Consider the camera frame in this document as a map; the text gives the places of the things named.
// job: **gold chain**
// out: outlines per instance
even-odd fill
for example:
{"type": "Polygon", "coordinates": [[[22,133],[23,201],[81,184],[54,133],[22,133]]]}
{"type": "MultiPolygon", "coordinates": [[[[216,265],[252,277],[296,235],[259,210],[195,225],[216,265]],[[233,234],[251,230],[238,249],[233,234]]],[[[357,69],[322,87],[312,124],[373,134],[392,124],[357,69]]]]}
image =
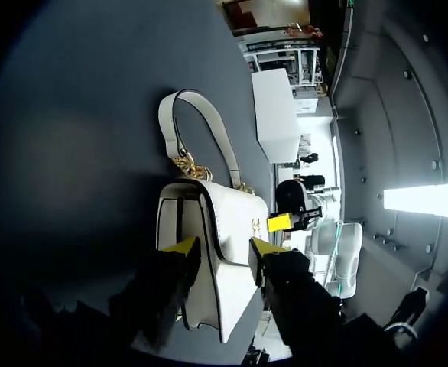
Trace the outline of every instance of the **gold chain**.
{"type": "Polygon", "coordinates": [[[259,234],[260,232],[260,219],[252,219],[252,231],[253,237],[255,237],[256,232],[259,234]]]}
{"type": "MultiPolygon", "coordinates": [[[[172,161],[178,168],[180,168],[185,176],[195,178],[197,180],[212,181],[212,171],[205,166],[195,164],[195,160],[186,148],[181,148],[180,156],[172,158],[172,161]]],[[[255,195],[255,189],[244,182],[241,182],[239,186],[234,188],[239,191],[244,191],[245,193],[255,195]]]]}

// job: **dark gray surface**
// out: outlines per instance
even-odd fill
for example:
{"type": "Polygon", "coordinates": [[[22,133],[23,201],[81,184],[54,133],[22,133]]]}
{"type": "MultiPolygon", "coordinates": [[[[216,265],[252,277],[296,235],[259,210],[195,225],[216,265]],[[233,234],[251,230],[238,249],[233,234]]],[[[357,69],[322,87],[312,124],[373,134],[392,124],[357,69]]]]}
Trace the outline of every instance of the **dark gray surface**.
{"type": "MultiPolygon", "coordinates": [[[[8,282],[39,284],[58,306],[86,298],[106,307],[154,246],[159,190],[177,173],[157,105],[184,88],[221,112],[243,180],[269,202],[251,77],[212,2],[60,0],[32,18],[0,72],[0,269],[8,282]]],[[[203,120],[188,106],[177,116],[197,162],[228,184],[203,120]]],[[[165,356],[239,363],[260,313],[255,297],[225,346],[215,330],[178,324],[165,356]]]]}

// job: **gold logo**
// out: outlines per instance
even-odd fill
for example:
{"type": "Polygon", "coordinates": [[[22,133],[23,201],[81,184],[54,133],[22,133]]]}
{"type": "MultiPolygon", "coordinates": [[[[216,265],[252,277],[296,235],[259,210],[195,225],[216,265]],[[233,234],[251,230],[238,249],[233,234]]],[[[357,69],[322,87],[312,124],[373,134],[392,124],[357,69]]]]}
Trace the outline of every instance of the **gold logo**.
{"type": "Polygon", "coordinates": [[[255,236],[256,232],[260,232],[260,219],[252,219],[252,229],[253,229],[253,236],[255,236]]]}

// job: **handbag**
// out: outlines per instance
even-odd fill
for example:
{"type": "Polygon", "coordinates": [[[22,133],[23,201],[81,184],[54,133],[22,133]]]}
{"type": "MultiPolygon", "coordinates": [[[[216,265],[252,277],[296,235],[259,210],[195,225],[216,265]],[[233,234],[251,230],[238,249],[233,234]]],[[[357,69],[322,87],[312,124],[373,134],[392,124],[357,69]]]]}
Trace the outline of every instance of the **handbag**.
{"type": "Polygon", "coordinates": [[[161,191],[157,250],[189,237],[200,239],[200,268],[182,305],[183,321],[189,330],[201,324],[217,328],[221,343],[226,343],[257,290],[249,267],[249,243],[252,237],[268,241],[267,204],[241,181],[224,121],[202,94],[184,89],[165,97],[158,118],[167,156],[185,178],[161,191]],[[207,122],[225,158],[233,188],[212,182],[211,170],[195,163],[176,125],[177,99],[189,103],[207,122]]]}

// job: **white box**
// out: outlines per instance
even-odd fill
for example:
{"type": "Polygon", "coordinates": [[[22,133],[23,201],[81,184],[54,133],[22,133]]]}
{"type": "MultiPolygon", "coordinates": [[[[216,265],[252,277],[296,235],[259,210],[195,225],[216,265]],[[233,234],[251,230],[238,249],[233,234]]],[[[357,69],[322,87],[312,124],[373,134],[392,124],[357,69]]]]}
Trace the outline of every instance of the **white box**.
{"type": "Polygon", "coordinates": [[[295,162],[300,133],[285,69],[253,73],[252,82],[258,142],[270,163],[295,162]]]}
{"type": "Polygon", "coordinates": [[[316,92],[297,92],[294,97],[296,113],[316,113],[319,98],[316,92]]]}

